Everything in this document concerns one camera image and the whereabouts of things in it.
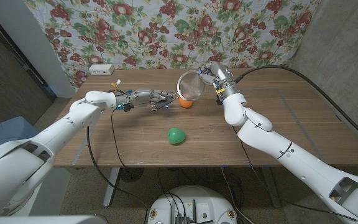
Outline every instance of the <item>green plastic egg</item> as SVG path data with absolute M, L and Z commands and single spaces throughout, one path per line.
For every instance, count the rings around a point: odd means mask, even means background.
M 171 144 L 177 144 L 185 140 L 185 133 L 178 128 L 171 128 L 168 132 L 168 140 Z

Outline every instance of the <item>robotic hand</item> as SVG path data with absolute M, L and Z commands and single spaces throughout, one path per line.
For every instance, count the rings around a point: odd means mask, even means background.
M 151 90 L 146 88 L 138 89 L 134 92 L 125 93 L 123 95 L 116 96 L 118 108 L 122 105 L 125 112 L 132 109 L 134 106 L 157 106 L 158 103 L 170 103 L 172 102 L 172 96 L 169 92 L 160 90 Z

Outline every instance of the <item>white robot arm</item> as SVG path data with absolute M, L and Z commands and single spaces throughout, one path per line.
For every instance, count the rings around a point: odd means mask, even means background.
M 358 220 L 358 176 L 333 168 L 272 130 L 272 123 L 261 114 L 246 108 L 246 99 L 239 93 L 232 73 L 213 62 L 203 67 L 200 77 L 213 84 L 223 97 L 224 117 L 232 126 L 242 126 L 238 136 L 244 143 L 276 158 L 317 194 L 334 212 Z M 354 223 L 339 217 L 345 223 Z
M 150 89 L 117 96 L 90 91 L 71 105 L 66 116 L 38 135 L 0 145 L 0 214 L 8 203 L 23 201 L 32 192 L 53 167 L 60 150 L 79 130 L 96 123 L 105 109 L 129 111 L 147 104 L 159 108 L 172 100 L 167 92 Z

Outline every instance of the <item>fabric with fruit pattern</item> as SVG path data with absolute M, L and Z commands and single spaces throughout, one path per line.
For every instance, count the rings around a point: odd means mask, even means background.
M 24 0 L 73 88 L 88 67 L 287 65 L 319 0 Z

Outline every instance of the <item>wooden table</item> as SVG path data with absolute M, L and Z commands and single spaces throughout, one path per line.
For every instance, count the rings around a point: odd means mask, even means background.
M 239 76 L 247 69 L 232 69 Z M 62 111 L 91 90 L 107 91 L 121 79 L 119 88 L 153 88 L 176 91 L 186 70 L 116 70 L 109 76 L 91 76 Z M 238 84 L 247 107 L 266 116 L 273 130 L 297 143 L 323 161 L 336 166 L 358 166 L 358 139 L 302 78 L 285 70 L 264 69 L 249 74 Z M 244 167 L 249 165 L 238 137 L 224 120 L 213 87 L 190 109 L 175 100 L 169 108 L 151 106 L 113 116 L 121 159 L 129 167 Z M 100 166 L 122 167 L 112 136 L 110 112 L 101 116 L 91 134 L 93 153 Z M 168 130 L 182 129 L 186 140 L 179 146 L 168 142 Z M 80 131 L 57 155 L 59 167 L 88 167 L 92 161 L 86 146 L 86 130 Z M 277 166 L 268 154 L 246 146 L 253 165 Z

